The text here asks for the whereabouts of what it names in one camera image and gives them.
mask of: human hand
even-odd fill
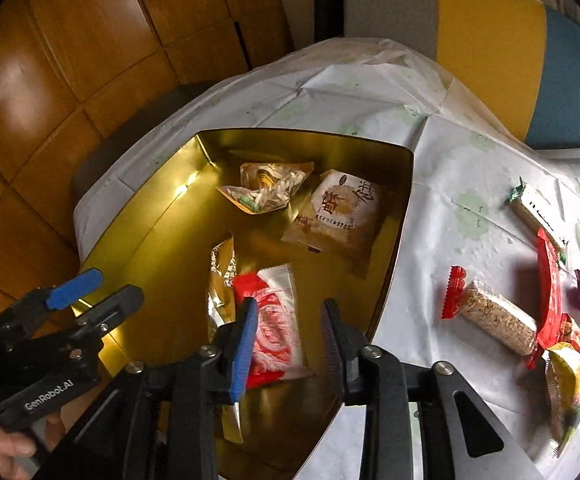
[[[30,480],[30,475],[14,462],[16,456],[33,456],[35,443],[20,433],[6,433],[0,428],[0,475],[4,480]]]

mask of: yellow fabric panel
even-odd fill
[[[436,62],[524,140],[544,68],[539,0],[438,0]]]

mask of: multicolored cushion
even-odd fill
[[[345,0],[345,35],[399,41],[533,148],[580,146],[580,27],[539,0]]]

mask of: blue fingertip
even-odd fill
[[[259,318],[259,306],[255,300],[246,298],[243,303],[247,304],[248,314],[234,360],[232,361],[232,383],[230,384],[230,400],[232,402],[238,402],[246,391],[246,381],[250,371],[254,338],[257,334],[257,321]]]
[[[55,287],[46,300],[46,307],[50,310],[63,310],[83,296],[94,292],[102,284],[103,274],[99,269],[86,270],[69,282]]]

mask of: gold box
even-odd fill
[[[104,338],[100,356],[106,368],[116,374],[135,359],[164,365],[207,343],[209,255],[228,232],[235,238],[240,273],[291,262],[302,345],[315,375],[249,390],[241,402],[244,443],[219,437],[216,442],[219,470],[228,480],[291,479],[339,407],[326,377],[321,303],[335,298],[343,320],[372,337],[394,271],[413,160],[401,146],[336,134],[264,128],[200,132],[135,194],[84,263],[83,270],[97,267],[104,273],[103,287],[86,298],[90,304],[126,283],[140,286],[145,295],[141,310]],[[243,162],[276,161],[315,163],[314,174],[286,209],[248,215],[216,190],[239,185]],[[387,190],[365,278],[350,274],[336,256],[280,241],[319,174],[330,169]]]

